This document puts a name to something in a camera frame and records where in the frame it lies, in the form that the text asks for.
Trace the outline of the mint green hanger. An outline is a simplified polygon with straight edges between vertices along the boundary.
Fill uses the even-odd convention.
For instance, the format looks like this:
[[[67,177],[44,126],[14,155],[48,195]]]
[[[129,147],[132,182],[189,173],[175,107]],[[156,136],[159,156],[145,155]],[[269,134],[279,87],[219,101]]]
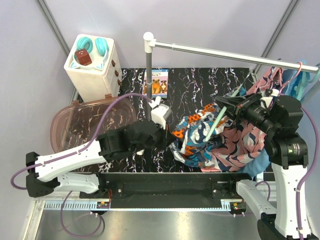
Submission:
[[[243,83],[231,94],[231,97],[235,97],[240,92],[242,87],[243,87]],[[225,106],[220,110],[218,116],[214,120],[213,125],[210,127],[210,129],[209,129],[209,131],[208,131],[208,133],[207,133],[207,135],[206,135],[206,137],[204,139],[205,142],[208,142],[210,140],[211,135],[213,134],[213,132],[216,129],[216,127],[217,127],[218,123],[220,122],[220,120],[223,118],[226,110],[227,110],[227,108]]]

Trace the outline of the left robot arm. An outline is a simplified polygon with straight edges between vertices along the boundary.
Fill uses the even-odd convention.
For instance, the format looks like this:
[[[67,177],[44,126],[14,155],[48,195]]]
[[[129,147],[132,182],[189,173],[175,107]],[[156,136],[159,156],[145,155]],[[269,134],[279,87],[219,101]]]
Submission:
[[[136,121],[100,134],[88,142],[51,155],[26,154],[28,169],[26,189],[32,198],[47,196],[54,191],[78,191],[103,198],[108,193],[106,180],[98,174],[84,176],[73,171],[108,160],[122,160],[146,149],[165,149],[174,136],[168,126],[151,120]]]

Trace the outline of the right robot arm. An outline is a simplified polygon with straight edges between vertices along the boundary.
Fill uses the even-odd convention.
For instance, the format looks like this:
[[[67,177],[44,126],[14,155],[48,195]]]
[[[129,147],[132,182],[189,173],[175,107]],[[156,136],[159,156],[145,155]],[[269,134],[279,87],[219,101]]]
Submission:
[[[215,99],[236,123],[248,121],[266,134],[264,148],[275,179],[276,207],[250,180],[227,185],[228,195],[245,200],[257,219],[262,240],[316,240],[308,223],[304,181],[308,173],[308,147],[297,132],[303,117],[301,102],[289,95],[248,96]]]

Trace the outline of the blue orange patterned shorts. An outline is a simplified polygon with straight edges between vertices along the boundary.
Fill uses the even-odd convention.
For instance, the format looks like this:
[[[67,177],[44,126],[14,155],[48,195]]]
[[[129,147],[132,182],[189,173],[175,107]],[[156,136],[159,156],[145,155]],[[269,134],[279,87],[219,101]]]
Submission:
[[[197,113],[182,118],[171,132],[176,140],[169,145],[176,161],[209,172],[238,169],[228,162],[229,157],[238,151],[237,143],[241,135],[232,120],[223,117],[209,140],[205,140],[219,113],[219,106],[210,103]]]

